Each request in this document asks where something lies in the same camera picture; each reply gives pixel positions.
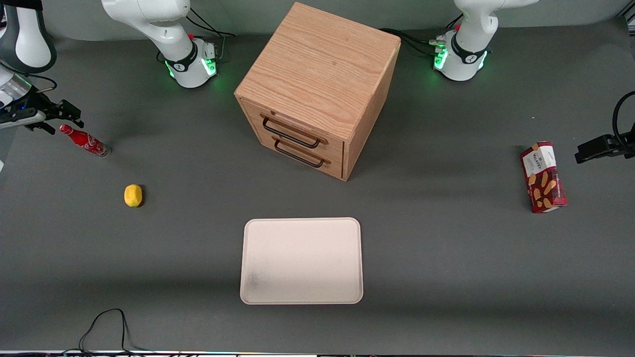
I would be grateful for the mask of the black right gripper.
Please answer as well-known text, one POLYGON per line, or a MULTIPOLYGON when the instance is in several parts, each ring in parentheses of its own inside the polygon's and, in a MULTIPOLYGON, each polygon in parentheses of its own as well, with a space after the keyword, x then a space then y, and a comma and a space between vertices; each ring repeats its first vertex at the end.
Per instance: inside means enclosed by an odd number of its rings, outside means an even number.
POLYGON ((10 122, 36 122, 24 127, 31 132, 41 129, 50 135, 56 133, 45 120, 69 120, 78 128, 84 128, 81 110, 68 100, 61 100, 59 106, 53 103, 45 93, 27 93, 22 99, 13 100, 10 104, 10 122))

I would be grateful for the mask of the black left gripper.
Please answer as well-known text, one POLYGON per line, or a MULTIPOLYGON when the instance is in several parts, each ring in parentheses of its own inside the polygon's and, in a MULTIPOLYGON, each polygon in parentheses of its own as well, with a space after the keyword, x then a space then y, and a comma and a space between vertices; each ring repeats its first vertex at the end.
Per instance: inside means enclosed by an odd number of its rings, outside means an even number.
POLYGON ((627 160, 635 156, 635 134, 619 136, 601 135, 577 147, 574 158, 578 164, 597 158, 623 156, 627 160))

